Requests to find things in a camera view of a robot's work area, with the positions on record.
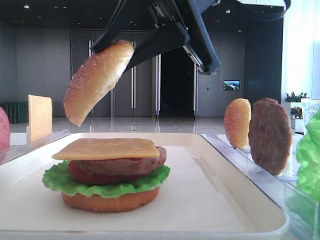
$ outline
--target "doorway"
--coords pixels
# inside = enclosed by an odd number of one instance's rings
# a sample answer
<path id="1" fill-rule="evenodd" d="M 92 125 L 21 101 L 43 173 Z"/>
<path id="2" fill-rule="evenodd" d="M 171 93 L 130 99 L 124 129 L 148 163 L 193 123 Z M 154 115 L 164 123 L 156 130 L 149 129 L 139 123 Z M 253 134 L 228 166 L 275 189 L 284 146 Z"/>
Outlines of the doorway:
<path id="1" fill-rule="evenodd" d="M 181 47 L 161 55 L 160 117 L 194 118 L 194 63 Z"/>

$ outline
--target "wall-mounted screen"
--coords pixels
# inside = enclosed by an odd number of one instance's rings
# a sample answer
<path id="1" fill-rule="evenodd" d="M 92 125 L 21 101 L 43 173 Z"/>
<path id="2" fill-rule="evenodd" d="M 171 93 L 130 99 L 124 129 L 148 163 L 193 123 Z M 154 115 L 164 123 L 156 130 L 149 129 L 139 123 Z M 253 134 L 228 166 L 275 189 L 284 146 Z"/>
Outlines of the wall-mounted screen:
<path id="1" fill-rule="evenodd" d="M 223 81 L 223 90 L 239 91 L 240 90 L 240 81 Z"/>

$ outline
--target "clear plastic holder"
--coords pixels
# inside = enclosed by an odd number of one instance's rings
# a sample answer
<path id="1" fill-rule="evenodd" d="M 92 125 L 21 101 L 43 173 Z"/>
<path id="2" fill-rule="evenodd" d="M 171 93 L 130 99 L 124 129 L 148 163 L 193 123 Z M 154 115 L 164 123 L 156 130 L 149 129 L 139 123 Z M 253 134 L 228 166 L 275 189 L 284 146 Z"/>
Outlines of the clear plastic holder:
<path id="1" fill-rule="evenodd" d="M 6 164 L 14 159 L 17 159 L 25 154 L 28 154 L 38 148 L 41 148 L 45 145 L 53 143 L 67 135 L 69 135 L 68 130 L 56 131 L 52 134 L 43 137 L 39 140 L 30 142 L 25 145 L 15 145 L 10 148 L 4 149 L 0 151 L 0 166 Z"/>
<path id="2" fill-rule="evenodd" d="M 253 184 L 290 217 L 290 231 L 300 240 L 318 240 L 319 202 L 298 189 L 294 183 L 274 177 L 252 162 L 245 153 L 233 149 L 208 131 L 207 141 L 238 168 Z"/>

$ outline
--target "potted plant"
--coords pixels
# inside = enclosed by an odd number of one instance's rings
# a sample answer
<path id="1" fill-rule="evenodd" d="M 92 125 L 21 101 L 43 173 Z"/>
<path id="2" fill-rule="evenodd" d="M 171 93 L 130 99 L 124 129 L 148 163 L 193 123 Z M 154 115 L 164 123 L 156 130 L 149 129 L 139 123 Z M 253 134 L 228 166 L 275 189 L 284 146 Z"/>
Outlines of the potted plant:
<path id="1" fill-rule="evenodd" d="M 286 109 L 286 112 L 289 116 L 291 116 L 291 109 L 295 107 L 299 107 L 302 109 L 302 103 L 301 99 L 307 99 L 308 93 L 307 92 L 301 92 L 299 94 L 295 94 L 293 91 L 291 94 L 286 94 L 285 100 L 284 100 L 284 108 Z"/>
<path id="2" fill-rule="evenodd" d="M 302 130 L 304 128 L 304 120 L 302 117 L 302 107 L 295 106 L 290 109 L 291 128 Z"/>

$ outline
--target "tomato slice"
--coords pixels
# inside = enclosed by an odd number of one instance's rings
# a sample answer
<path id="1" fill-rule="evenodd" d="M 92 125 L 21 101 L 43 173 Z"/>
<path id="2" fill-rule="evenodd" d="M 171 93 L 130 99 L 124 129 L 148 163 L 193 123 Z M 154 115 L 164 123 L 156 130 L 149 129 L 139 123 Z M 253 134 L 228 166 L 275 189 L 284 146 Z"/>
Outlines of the tomato slice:
<path id="1" fill-rule="evenodd" d="M 137 180 L 149 174 L 148 172 L 146 174 L 137 175 L 88 175 L 78 167 L 76 161 L 69 162 L 68 172 L 78 182 L 90 185 L 104 185 L 129 182 Z"/>
<path id="2" fill-rule="evenodd" d="M 0 151 L 10 146 L 10 123 L 9 118 L 0 107 Z"/>

